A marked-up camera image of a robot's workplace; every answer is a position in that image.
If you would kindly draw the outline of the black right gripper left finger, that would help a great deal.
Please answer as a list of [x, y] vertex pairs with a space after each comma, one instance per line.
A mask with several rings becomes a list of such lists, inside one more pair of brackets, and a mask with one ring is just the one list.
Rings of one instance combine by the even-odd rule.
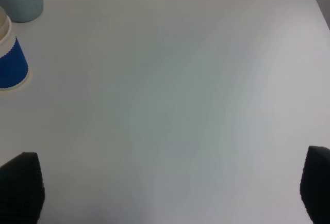
[[37, 223], [44, 201], [36, 152], [23, 152], [1, 166], [1, 223]]

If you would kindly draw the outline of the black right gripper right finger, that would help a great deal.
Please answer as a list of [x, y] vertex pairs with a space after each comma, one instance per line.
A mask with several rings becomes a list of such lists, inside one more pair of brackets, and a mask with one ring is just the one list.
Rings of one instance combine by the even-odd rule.
[[300, 182], [300, 195], [313, 223], [329, 223], [328, 148], [308, 148]]

